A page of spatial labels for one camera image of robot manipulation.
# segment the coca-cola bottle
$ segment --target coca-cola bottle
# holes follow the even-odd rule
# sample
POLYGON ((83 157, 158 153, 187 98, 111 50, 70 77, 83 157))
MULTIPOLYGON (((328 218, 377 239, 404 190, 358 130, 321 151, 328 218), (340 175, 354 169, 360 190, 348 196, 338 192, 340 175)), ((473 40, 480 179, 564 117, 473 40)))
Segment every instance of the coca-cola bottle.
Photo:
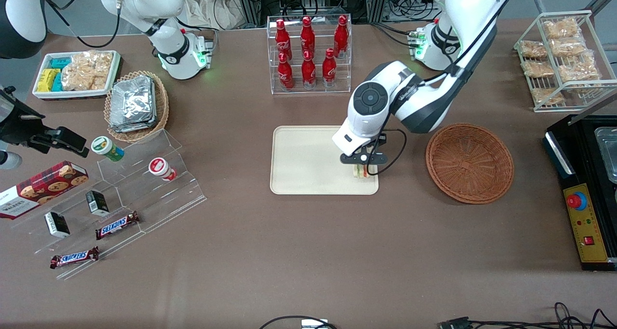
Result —
POLYGON ((302 18, 300 43, 302 43, 302 52, 308 50, 313 57, 315 56, 315 32, 313 32, 313 27, 311 27, 311 19, 309 16, 302 18))
POLYGON ((303 53, 304 61, 302 62, 302 83, 304 89, 312 90, 317 85, 317 79, 315 79, 315 63, 313 63, 313 54, 308 50, 303 53))
POLYGON ((294 75, 291 72, 291 65, 287 63, 287 54, 278 54, 278 78, 281 81, 282 91, 289 92, 294 87, 294 75))
POLYGON ((282 19, 276 19, 276 48, 279 53, 285 53, 287 60, 291 60, 291 40, 289 34, 285 30, 285 22, 282 19))
POLYGON ((323 86, 331 88, 335 86, 336 77, 336 60, 335 50, 332 48, 326 49, 326 58, 322 65, 323 86))
POLYGON ((348 50, 349 30, 347 28, 347 16, 339 17, 339 25, 335 30, 335 57, 345 58, 348 50))

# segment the white bag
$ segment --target white bag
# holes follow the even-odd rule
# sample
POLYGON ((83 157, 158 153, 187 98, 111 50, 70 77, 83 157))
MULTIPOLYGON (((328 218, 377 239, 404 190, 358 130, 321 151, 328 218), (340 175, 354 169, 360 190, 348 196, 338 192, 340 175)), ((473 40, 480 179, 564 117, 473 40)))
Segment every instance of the white bag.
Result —
POLYGON ((214 1, 185 0, 187 24, 230 30, 245 23, 240 0, 214 1))

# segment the brown woven basket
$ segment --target brown woven basket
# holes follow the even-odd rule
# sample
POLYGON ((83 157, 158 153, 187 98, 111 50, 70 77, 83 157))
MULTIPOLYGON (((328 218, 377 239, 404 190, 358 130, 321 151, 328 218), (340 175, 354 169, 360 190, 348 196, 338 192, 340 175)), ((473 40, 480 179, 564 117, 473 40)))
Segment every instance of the brown woven basket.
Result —
MULTIPOLYGON (((108 127, 107 131, 116 140, 129 143, 137 142, 142 138, 163 129, 167 124, 167 118, 169 117, 169 100, 167 99, 167 91, 165 90, 163 83, 156 76, 156 74, 148 71, 139 70, 137 72, 131 72, 129 74, 126 74, 125 76, 122 76, 118 79, 118 81, 127 81, 129 79, 136 78, 140 74, 148 76, 154 81, 154 94, 156 96, 156 113, 159 118, 159 122, 156 124, 156 126, 150 129, 141 129, 136 131, 130 131, 128 133, 116 133, 111 127, 108 127)), ((107 97, 105 98, 105 110, 103 111, 107 123, 109 123, 109 116, 111 114, 111 99, 112 91, 110 90, 107 92, 107 97)))
POLYGON ((514 180, 514 162, 505 144, 472 124, 452 124, 436 132, 426 147, 426 166, 439 189, 467 204, 496 201, 514 180))

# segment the control panel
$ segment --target control panel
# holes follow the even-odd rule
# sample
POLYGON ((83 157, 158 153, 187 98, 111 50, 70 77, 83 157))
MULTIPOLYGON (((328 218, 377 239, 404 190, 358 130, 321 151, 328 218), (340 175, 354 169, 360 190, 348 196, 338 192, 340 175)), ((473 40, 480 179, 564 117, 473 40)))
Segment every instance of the control panel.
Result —
POLYGON ((563 191, 572 230, 575 233, 580 261, 606 263, 606 248, 598 228, 595 211, 586 183, 563 191))

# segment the table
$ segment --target table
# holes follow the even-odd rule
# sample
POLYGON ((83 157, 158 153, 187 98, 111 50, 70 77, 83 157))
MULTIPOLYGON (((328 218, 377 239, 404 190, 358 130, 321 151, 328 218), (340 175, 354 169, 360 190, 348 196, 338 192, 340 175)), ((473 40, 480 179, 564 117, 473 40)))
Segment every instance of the table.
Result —
MULTIPOLYGON (((0 323, 43 329, 255 329, 281 315, 328 318, 342 329, 433 328, 476 320, 552 320, 555 301, 589 317, 617 316, 617 274, 579 270, 557 175, 540 138, 564 114, 531 111, 512 45, 531 19, 499 22, 485 59, 443 125, 469 122, 505 142, 515 163, 499 201, 453 201, 425 166, 427 135, 410 135, 401 159, 371 196, 279 196, 269 190, 272 132, 280 125, 340 125, 348 94, 271 96, 265 31, 221 32, 212 69, 175 81, 143 35, 109 46, 123 73, 150 70, 170 96, 168 131, 208 200, 156 233, 66 282, 31 253, 26 236, 0 222, 0 323)), ((402 28, 416 28, 404 24, 402 28)), ((353 28, 355 87, 404 46, 370 26, 353 28)), ((90 39, 90 43, 105 39, 90 39)), ((85 49, 50 35, 45 52, 85 49)), ((106 133, 102 100, 27 100, 50 126, 106 133)), ((390 121, 389 126, 399 126, 390 121)), ((392 137, 386 151, 400 145, 392 137)), ((67 159, 95 169, 101 158, 18 149, 24 165, 2 173, 0 190, 67 159)), ((297 328, 298 322, 279 328, 297 328)))

